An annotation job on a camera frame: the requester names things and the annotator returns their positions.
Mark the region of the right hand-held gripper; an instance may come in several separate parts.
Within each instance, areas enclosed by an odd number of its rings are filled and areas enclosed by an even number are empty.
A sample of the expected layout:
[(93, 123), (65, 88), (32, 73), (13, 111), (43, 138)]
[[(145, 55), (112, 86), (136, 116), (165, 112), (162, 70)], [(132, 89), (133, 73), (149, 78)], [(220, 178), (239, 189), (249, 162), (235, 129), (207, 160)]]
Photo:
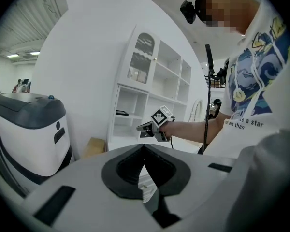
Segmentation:
[(176, 117), (173, 113), (164, 105), (151, 115), (151, 121), (139, 125), (136, 127), (137, 131), (153, 131), (153, 135), (158, 142), (168, 142), (169, 139), (164, 132), (160, 131), (160, 127), (170, 121), (175, 121)]

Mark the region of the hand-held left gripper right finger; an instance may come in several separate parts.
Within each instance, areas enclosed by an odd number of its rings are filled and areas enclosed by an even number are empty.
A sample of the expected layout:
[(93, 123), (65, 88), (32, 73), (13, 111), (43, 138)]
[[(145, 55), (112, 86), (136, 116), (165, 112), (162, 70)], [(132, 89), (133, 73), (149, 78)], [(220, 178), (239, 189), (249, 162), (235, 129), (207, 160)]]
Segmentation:
[(145, 168), (157, 191), (144, 232), (225, 232), (231, 205), (220, 194), (235, 161), (143, 146)]

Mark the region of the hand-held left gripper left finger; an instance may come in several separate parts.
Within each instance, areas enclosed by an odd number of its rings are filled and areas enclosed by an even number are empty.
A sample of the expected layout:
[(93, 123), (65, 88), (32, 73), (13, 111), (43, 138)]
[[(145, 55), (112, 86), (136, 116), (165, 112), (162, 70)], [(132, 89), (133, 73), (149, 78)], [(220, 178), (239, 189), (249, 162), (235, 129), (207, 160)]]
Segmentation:
[(138, 187), (141, 145), (82, 159), (43, 182), (22, 202), (41, 229), (55, 232), (158, 232)]

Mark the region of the person's right forearm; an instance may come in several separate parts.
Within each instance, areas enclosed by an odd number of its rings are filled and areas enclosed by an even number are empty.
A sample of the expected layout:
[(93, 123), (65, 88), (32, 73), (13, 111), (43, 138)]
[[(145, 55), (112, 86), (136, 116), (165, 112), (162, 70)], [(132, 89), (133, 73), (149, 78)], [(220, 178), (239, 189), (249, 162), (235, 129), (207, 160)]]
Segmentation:
[(203, 122), (174, 122), (172, 136), (190, 140), (198, 143), (211, 143), (212, 140), (222, 130), (224, 121), (231, 118), (223, 113), (219, 113), (214, 119)]

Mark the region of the white shelf cabinet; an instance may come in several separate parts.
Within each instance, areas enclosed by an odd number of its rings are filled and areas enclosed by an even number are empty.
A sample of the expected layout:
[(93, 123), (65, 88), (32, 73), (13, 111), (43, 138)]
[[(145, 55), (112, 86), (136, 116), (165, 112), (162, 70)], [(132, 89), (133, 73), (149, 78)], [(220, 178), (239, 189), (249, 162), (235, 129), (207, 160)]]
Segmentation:
[[(136, 127), (149, 122), (151, 115), (164, 105), (177, 119), (184, 120), (187, 117), (191, 67), (161, 39), (151, 90), (145, 92), (122, 84), (122, 65), (130, 39), (131, 36), (120, 60), (115, 80), (107, 143), (115, 137), (139, 139), (141, 132)], [(126, 111), (129, 116), (118, 116), (116, 110)]]

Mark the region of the person's right hand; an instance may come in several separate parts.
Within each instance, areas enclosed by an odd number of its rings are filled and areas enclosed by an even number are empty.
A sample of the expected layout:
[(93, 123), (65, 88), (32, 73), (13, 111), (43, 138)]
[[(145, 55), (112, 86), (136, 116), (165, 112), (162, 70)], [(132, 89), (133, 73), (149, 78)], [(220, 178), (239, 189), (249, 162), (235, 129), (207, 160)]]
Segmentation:
[(173, 135), (175, 129), (176, 122), (167, 121), (162, 126), (160, 126), (159, 131), (163, 132), (167, 138), (170, 138)]

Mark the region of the large cardboard box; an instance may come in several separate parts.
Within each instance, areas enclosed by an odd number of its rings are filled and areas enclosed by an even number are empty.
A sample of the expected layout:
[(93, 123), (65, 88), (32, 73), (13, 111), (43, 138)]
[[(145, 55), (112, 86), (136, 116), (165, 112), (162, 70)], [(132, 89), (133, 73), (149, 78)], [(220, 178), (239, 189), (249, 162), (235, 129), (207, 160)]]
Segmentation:
[(105, 146), (105, 140), (91, 137), (83, 151), (82, 158), (85, 159), (104, 153)]

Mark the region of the black pole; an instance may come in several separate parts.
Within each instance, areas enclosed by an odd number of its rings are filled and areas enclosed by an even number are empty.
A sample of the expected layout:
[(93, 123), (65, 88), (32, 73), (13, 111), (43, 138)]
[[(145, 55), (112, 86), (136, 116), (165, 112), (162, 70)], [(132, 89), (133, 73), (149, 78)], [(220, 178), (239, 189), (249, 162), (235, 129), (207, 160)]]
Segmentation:
[(203, 154), (207, 147), (207, 132), (208, 132), (208, 120), (209, 120), (209, 111), (210, 111), (210, 97), (211, 97), (211, 79), (214, 76), (214, 63), (212, 57), (212, 51), (209, 44), (205, 45), (206, 55), (207, 55), (207, 63), (208, 63), (208, 97), (206, 104), (206, 116), (205, 116), (205, 127), (204, 127), (204, 137), (203, 137), (203, 145), (198, 151), (198, 154)]

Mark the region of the arched glass cabinet door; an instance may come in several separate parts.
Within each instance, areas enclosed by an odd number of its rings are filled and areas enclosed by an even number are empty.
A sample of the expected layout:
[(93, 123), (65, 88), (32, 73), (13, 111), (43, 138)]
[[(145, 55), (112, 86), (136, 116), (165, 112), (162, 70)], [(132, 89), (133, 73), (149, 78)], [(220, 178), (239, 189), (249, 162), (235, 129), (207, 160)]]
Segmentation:
[(160, 38), (136, 25), (124, 56), (120, 81), (145, 92), (151, 90)]

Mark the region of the dark metal rack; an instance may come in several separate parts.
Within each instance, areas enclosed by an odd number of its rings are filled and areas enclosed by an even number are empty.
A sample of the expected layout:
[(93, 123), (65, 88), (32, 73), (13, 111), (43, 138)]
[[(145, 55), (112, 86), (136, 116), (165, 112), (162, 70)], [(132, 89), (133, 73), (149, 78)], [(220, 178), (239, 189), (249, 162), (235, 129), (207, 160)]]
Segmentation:
[(205, 77), (205, 80), (206, 80), (206, 83), (207, 83), (208, 87), (211, 87), (211, 88), (225, 88), (225, 84), (222, 84), (220, 82), (220, 79), (217, 78), (216, 76), (208, 77), (207, 75), (205, 75), (204, 77)]

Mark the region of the person's printed white T-shirt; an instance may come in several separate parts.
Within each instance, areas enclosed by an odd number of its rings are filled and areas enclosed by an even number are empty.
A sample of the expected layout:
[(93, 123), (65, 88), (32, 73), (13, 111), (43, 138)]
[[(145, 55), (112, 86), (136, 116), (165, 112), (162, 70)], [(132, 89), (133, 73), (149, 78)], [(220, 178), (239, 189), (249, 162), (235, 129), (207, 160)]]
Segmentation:
[(230, 58), (220, 114), (223, 127), (205, 154), (235, 160), (248, 153), (243, 187), (227, 217), (228, 232), (282, 227), (290, 202), (290, 124), (278, 109), (290, 86), (290, 34), (261, 0), (237, 55)]

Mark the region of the black clamp mount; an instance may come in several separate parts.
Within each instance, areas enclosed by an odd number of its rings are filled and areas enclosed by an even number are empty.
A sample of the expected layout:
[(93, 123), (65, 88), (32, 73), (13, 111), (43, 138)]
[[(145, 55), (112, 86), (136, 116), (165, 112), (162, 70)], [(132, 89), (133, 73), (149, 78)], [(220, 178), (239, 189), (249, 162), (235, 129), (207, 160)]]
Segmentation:
[(224, 85), (226, 83), (226, 77), (227, 77), (227, 70), (229, 66), (229, 58), (227, 58), (224, 62), (224, 67), (220, 68), (217, 75), (212, 75), (212, 78), (215, 81), (219, 81), (221, 85)]

